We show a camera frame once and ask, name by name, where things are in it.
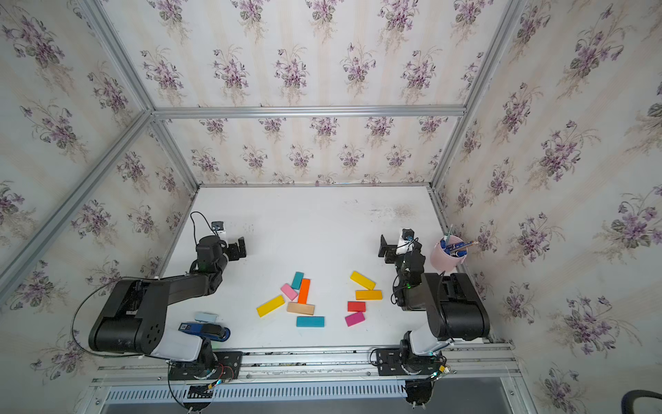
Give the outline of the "small teal wooden block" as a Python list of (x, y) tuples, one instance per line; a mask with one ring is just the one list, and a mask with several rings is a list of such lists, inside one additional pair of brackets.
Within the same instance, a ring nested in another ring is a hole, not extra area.
[(298, 291), (301, 288), (303, 277), (304, 277), (304, 273), (295, 272), (293, 281), (291, 282), (291, 288)]

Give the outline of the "pink wooden block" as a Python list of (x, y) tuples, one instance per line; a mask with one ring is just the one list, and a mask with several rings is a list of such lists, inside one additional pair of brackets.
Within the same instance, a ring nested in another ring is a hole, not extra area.
[(280, 290), (291, 302), (296, 302), (298, 300), (298, 291), (291, 285), (284, 284), (281, 286)]

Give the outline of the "orange wooden block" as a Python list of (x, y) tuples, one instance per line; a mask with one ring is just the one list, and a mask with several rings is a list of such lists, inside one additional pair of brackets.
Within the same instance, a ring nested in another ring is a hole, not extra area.
[(308, 296), (310, 292), (310, 280), (302, 279), (299, 294), (298, 294), (298, 303), (301, 305), (308, 304)]

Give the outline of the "natural wood block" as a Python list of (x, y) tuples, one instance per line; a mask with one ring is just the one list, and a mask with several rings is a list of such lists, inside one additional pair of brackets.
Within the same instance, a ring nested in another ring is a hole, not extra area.
[(298, 315), (311, 317), (315, 313), (315, 306), (314, 305), (307, 305), (307, 304), (300, 304), (298, 302), (290, 302), (287, 305), (286, 310), (289, 313), (294, 313), (294, 314), (298, 314)]

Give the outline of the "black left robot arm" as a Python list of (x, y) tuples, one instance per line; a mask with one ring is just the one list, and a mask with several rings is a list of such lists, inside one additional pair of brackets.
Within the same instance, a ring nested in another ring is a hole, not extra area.
[(205, 236), (188, 274), (164, 279), (124, 278), (112, 289), (89, 334), (95, 352), (145, 355), (173, 362), (195, 362), (210, 355), (207, 339), (167, 328), (167, 311), (193, 298), (215, 294), (229, 262), (247, 257), (243, 237), (226, 243)]

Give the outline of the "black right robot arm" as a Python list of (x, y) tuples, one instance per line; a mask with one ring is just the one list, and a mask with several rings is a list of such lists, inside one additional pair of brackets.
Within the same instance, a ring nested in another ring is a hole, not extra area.
[(491, 323), (482, 299), (468, 274), (454, 271), (472, 245), (447, 235), (426, 256), (413, 229), (403, 229), (397, 243), (381, 236), (378, 257), (396, 271), (391, 303), (405, 312), (426, 315), (426, 323), (406, 332), (400, 342), (398, 359), (404, 367), (432, 362), (454, 343), (489, 336)]

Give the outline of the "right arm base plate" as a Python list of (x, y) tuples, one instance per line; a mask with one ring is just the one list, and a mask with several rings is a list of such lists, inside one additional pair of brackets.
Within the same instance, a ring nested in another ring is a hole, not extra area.
[(369, 361), (379, 376), (431, 376), (443, 372), (447, 365), (443, 355), (419, 356), (402, 348), (375, 348)]

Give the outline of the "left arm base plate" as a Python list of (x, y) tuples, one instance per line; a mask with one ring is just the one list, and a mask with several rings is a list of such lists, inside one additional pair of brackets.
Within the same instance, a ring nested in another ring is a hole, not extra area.
[(243, 353), (241, 351), (214, 351), (206, 362), (204, 357), (194, 362), (171, 362), (167, 379), (169, 381), (232, 381), (237, 380)]

